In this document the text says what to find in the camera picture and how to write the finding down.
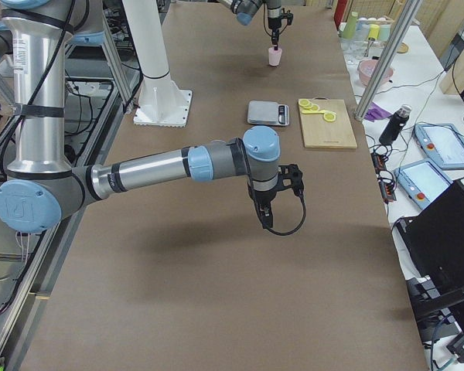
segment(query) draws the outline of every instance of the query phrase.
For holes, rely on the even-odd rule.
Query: white table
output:
[[[433,79],[443,71],[442,65],[436,58],[431,47],[421,33],[421,30],[417,26],[412,26],[409,29],[404,42],[409,45],[409,52],[396,55],[392,63],[392,67],[395,69],[392,83],[386,83],[378,91],[406,84],[416,85],[426,80]],[[372,48],[370,51],[370,56],[377,56],[379,54],[381,54],[381,49]],[[348,64],[347,69],[350,73],[354,95],[357,100],[359,100],[359,96],[361,96],[364,92],[364,86],[359,81],[357,64]],[[438,78],[438,84],[444,76],[445,72]],[[462,102],[461,97],[459,95],[444,95],[440,90],[440,87],[436,84],[437,80],[435,79],[424,83],[419,87],[395,88],[385,93],[378,94],[374,98],[374,103],[391,113],[394,113],[402,104],[410,104],[413,107],[409,122],[407,123],[406,128],[402,131],[402,136],[393,143],[393,148],[405,150],[406,144],[404,140],[409,141],[412,133],[411,128],[416,122],[420,121],[433,124],[451,123],[457,127],[461,134],[464,134],[464,103]],[[426,103],[426,100],[428,99],[429,94],[434,90],[435,85],[436,90],[430,96],[428,103]],[[378,138],[380,137],[380,134],[385,128],[387,122],[388,120],[375,122],[364,120],[363,125],[366,133],[378,142]],[[368,145],[374,145],[371,138],[368,138]],[[414,139],[411,139],[409,142],[407,153],[404,158],[403,156],[404,152],[394,151],[387,162],[387,168],[389,170],[393,170],[400,165],[406,165],[426,158],[425,154],[418,147]],[[458,179],[464,176],[464,171],[462,170],[447,171],[446,173],[451,179]],[[416,216],[421,211],[415,203],[408,198],[407,194],[403,190],[397,188],[395,193],[397,201],[390,203],[390,208],[388,210],[388,221],[391,225],[393,225],[395,220],[402,216]],[[419,273],[412,263],[409,253],[397,230],[394,230],[393,234],[402,271],[404,272],[406,280],[412,277],[419,277]],[[453,336],[443,338],[435,344],[433,358],[440,366],[444,365],[451,357],[450,352],[445,346],[452,339]],[[426,356],[429,357],[429,351],[425,352]],[[450,371],[464,371],[464,364],[454,362],[447,369]]]

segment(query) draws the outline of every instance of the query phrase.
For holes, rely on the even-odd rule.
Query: table surface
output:
[[[440,90],[439,83],[445,77],[445,72],[421,30],[417,26],[412,26],[405,36],[404,42],[409,45],[409,52],[395,56],[392,62],[392,67],[395,69],[392,82],[384,84],[378,90],[379,94],[374,98],[375,103],[390,112],[395,112],[402,104],[410,104],[413,107],[409,122],[402,131],[402,136],[393,144],[393,148],[396,151],[391,154],[387,163],[387,168],[390,170],[426,158],[417,142],[414,139],[409,141],[412,128],[417,122],[454,124],[458,131],[464,135],[464,102],[458,94],[445,95]],[[370,56],[377,56],[380,52],[381,49],[373,48]],[[346,56],[346,59],[354,61],[349,56]],[[358,97],[364,92],[364,86],[359,81],[357,65],[347,64],[347,69],[350,73],[353,92],[357,100],[359,100]],[[363,124],[366,133],[377,140],[385,128],[387,120],[375,122],[364,120]],[[372,138],[367,139],[369,146],[374,145]],[[408,150],[402,152],[402,150],[406,149],[407,142]],[[445,173],[451,179],[458,179],[464,176],[464,170],[445,171]],[[388,210],[390,224],[393,224],[395,220],[402,216],[416,216],[420,213],[421,210],[407,197],[407,194],[402,189],[397,188],[396,197],[397,202],[391,203]],[[394,242],[406,279],[419,277],[419,273],[412,263],[404,242],[396,230],[394,231]],[[445,364],[451,357],[450,352],[445,346],[452,339],[453,336],[444,338],[435,346],[434,358],[439,365]],[[464,371],[464,364],[455,362],[448,369],[451,371]]]
[[[305,174],[308,218],[262,230],[244,178],[188,179],[90,206],[22,369],[426,370],[363,126],[357,150],[304,149],[299,97],[355,108],[325,10],[292,7],[281,66],[267,66],[261,17],[172,4],[163,26],[172,78],[193,89],[185,128],[127,117],[108,162],[241,136],[250,100],[292,107],[281,163]],[[275,226],[301,216],[274,201]]]

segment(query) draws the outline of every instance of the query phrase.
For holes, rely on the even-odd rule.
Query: white pillar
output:
[[[192,92],[172,81],[156,0],[123,0],[136,52],[145,75],[135,124],[186,126]]]

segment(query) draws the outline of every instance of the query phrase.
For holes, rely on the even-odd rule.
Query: blue and white device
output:
[[[453,124],[416,124],[415,135],[425,154],[439,168],[464,168],[464,138]]]
[[[394,174],[420,209],[428,207],[452,184],[452,180],[428,159],[396,168]]]

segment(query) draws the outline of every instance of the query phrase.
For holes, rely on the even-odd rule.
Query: black bottle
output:
[[[409,114],[411,113],[411,106],[403,104],[401,108],[390,117],[387,127],[384,132],[381,133],[378,139],[382,145],[391,145],[395,139],[399,136],[402,128],[406,125],[409,120]]]

